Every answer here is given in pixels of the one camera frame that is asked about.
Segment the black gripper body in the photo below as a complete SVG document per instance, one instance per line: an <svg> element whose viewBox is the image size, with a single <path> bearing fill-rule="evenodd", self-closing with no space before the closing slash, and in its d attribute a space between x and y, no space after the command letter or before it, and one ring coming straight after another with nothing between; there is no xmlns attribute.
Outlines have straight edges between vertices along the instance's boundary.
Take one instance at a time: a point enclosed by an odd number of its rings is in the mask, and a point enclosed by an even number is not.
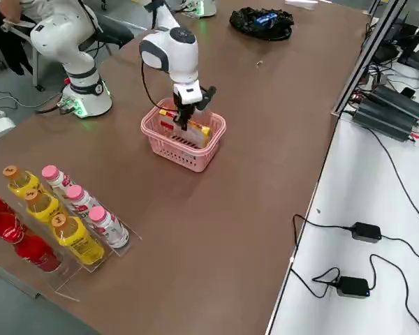
<svg viewBox="0 0 419 335"><path fill-rule="evenodd" d="M192 96L192 102L185 103L179 94L174 93L173 101L177 110L198 110L199 112L203 111L203 94L199 96Z"/></svg>

